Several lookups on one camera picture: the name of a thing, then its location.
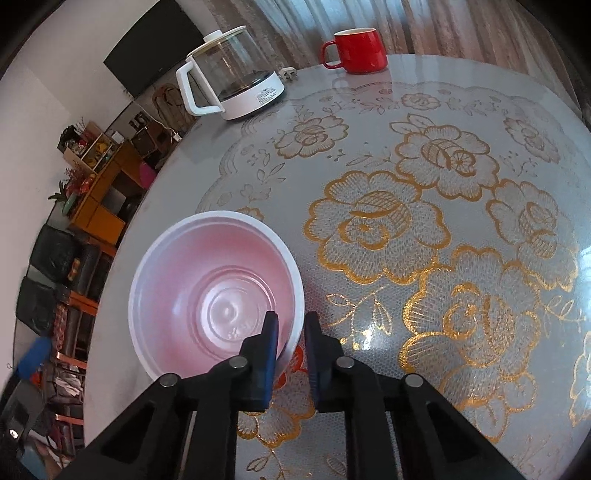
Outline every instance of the screw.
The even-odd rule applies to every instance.
[[[164,374],[160,379],[158,379],[160,385],[163,387],[173,387],[178,382],[178,375],[177,374]]]
[[[409,387],[418,388],[423,384],[423,378],[417,374],[410,374],[404,380]]]
[[[233,356],[230,361],[230,367],[232,368],[244,368],[245,366],[248,365],[248,360],[240,355],[237,356]]]
[[[355,364],[355,360],[349,356],[340,356],[337,358],[336,364],[341,368],[351,368]]]

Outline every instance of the glass kettle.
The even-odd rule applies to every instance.
[[[262,108],[283,92],[281,79],[245,26],[226,33],[217,30],[204,40],[177,70],[181,95],[192,115],[221,113],[226,120],[239,118]],[[190,72],[210,106],[199,107],[195,103]]]

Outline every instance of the round table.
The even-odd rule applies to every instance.
[[[127,322],[144,252],[224,209],[285,241],[347,354],[420,373],[528,479],[558,478],[591,426],[588,130],[546,87],[470,60],[317,66],[286,90],[242,122],[204,117],[136,213],[96,318],[87,442],[151,383]],[[345,474],[343,416],[314,414],[301,347],[238,436],[238,479]]]

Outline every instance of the kettle lid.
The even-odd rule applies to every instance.
[[[205,37],[203,37],[203,40],[205,41],[205,43],[203,45],[198,46],[197,48],[195,48],[195,50],[189,52],[187,54],[187,58],[193,56],[193,55],[199,55],[200,53],[203,53],[206,50],[209,50],[210,48],[219,45],[220,43],[224,42],[225,40],[227,40],[230,37],[233,37],[234,35],[240,33],[241,31],[246,30],[246,25],[242,25],[241,27],[236,27],[233,28],[231,30],[228,30],[226,33],[222,33],[221,30],[216,30],[214,32],[211,32],[208,35],[205,35]]]

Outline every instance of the pink container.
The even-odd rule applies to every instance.
[[[129,331],[152,377],[203,374],[279,317],[275,375],[290,361],[304,322],[300,272],[279,236],[242,213],[199,213],[152,244],[135,272]]]

